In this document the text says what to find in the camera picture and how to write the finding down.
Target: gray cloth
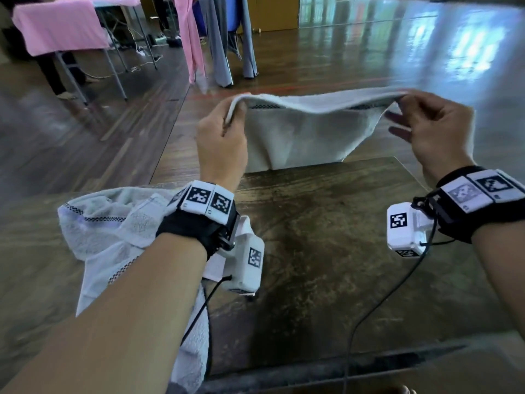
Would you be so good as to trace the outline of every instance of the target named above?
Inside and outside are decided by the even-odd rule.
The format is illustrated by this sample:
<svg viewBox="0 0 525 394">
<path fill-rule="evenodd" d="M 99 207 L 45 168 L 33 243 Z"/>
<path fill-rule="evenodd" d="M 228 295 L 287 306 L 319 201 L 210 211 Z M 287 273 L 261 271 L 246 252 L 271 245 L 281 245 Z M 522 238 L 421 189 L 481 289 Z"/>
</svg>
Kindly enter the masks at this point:
<svg viewBox="0 0 525 394">
<path fill-rule="evenodd" d="M 77 315 L 154 241 L 162 219 L 175 210 L 181 194 L 124 187 L 81 196 L 58 209 L 62 234 L 75 257 L 85 263 Z M 186 329 L 204 300 L 200 286 Z M 187 394 L 197 391 L 206 372 L 208 347 L 208 313 L 203 312 L 179 349 L 170 377 L 179 386 L 172 387 L 182 386 Z"/>
<path fill-rule="evenodd" d="M 221 87 L 233 85 L 227 52 L 231 50 L 240 58 L 235 33 L 228 33 L 226 17 L 226 0 L 199 0 L 200 9 L 206 24 L 209 49 L 213 59 L 215 81 Z M 248 11 L 248 1 L 242 0 L 241 23 L 243 25 L 243 74 L 246 78 L 254 78 L 257 73 L 255 53 L 252 44 L 252 25 Z"/>
<path fill-rule="evenodd" d="M 246 172 L 342 161 L 369 137 L 383 113 L 405 91 L 365 88 L 303 97 L 241 94 L 248 106 Z"/>
</svg>

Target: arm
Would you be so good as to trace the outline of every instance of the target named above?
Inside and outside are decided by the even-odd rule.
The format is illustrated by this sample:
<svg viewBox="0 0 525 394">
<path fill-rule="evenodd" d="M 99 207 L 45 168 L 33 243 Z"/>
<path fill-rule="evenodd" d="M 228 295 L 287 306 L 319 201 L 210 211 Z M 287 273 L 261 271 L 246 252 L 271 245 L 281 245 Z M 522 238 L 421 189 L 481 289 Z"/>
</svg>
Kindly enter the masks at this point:
<svg viewBox="0 0 525 394">
<path fill-rule="evenodd" d="M 428 92 L 411 90 L 398 102 L 402 115 L 386 117 L 408 130 L 390 132 L 412 144 L 430 186 L 448 173 L 474 165 L 468 150 L 474 111 Z M 474 250 L 499 298 L 525 337 L 525 221 L 486 224 L 472 236 Z"/>
<path fill-rule="evenodd" d="M 243 105 L 223 133 L 231 100 L 200 122 L 197 145 L 201 179 L 234 192 L 246 168 L 247 148 Z M 206 258 L 196 239 L 161 234 L 50 338 L 3 394 L 165 393 Z"/>
</svg>

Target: hand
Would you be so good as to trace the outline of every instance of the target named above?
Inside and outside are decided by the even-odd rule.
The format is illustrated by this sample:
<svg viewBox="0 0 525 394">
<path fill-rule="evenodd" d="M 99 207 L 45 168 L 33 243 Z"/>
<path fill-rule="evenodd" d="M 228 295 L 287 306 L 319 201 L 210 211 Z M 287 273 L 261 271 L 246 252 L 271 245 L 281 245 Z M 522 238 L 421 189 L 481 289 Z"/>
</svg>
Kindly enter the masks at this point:
<svg viewBox="0 0 525 394">
<path fill-rule="evenodd" d="M 410 90 L 397 104 L 403 114 L 387 111 L 385 117 L 410 131 L 399 127 L 390 127 L 389 131 L 412 144 L 430 186 L 460 167 L 476 164 L 468 150 L 474 109 L 418 90 Z"/>
<path fill-rule="evenodd" d="M 235 107 L 230 126 L 224 126 L 224 119 L 234 98 L 235 96 L 220 101 L 197 125 L 200 180 L 220 185 L 231 192 L 237 190 L 248 163 L 244 102 Z"/>
</svg>

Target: wooden table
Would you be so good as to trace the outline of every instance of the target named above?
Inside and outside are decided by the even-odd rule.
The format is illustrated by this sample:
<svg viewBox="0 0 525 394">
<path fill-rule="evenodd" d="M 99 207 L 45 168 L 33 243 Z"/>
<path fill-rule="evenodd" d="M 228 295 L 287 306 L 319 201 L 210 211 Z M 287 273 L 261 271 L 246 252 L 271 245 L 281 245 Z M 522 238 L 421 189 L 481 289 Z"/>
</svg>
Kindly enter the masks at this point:
<svg viewBox="0 0 525 394">
<path fill-rule="evenodd" d="M 351 325 L 413 263 L 387 249 L 386 209 L 423 193 L 395 158 L 247 175 L 236 199 L 265 241 L 263 280 L 254 302 L 214 295 L 212 377 L 343 355 Z M 28 199 L 4 218 L 0 385 L 75 311 L 83 263 L 62 238 L 56 208 L 77 195 Z M 393 351 L 510 326 L 471 247 L 455 243 L 431 249 L 360 328 L 354 349 Z"/>
</svg>

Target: white towel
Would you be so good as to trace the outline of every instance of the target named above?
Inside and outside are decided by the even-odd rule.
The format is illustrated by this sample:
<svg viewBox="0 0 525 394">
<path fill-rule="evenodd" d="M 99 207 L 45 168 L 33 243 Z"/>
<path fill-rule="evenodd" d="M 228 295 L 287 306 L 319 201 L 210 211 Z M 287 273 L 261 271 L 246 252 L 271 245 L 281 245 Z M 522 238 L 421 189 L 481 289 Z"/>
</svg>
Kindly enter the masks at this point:
<svg viewBox="0 0 525 394">
<path fill-rule="evenodd" d="M 62 234 L 86 265 L 77 315 L 153 242 L 162 218 L 174 211 L 183 190 L 124 187 L 81 196 L 59 207 Z M 204 290 L 199 286 L 188 326 L 202 304 Z M 203 312 L 180 347 L 171 374 L 171 381 L 188 394 L 204 379 L 208 345 L 208 314 Z"/>
<path fill-rule="evenodd" d="M 405 94 L 391 87 L 303 97 L 241 94 L 233 100 L 226 121 L 237 102 L 245 99 L 248 173 L 340 162 Z"/>
</svg>

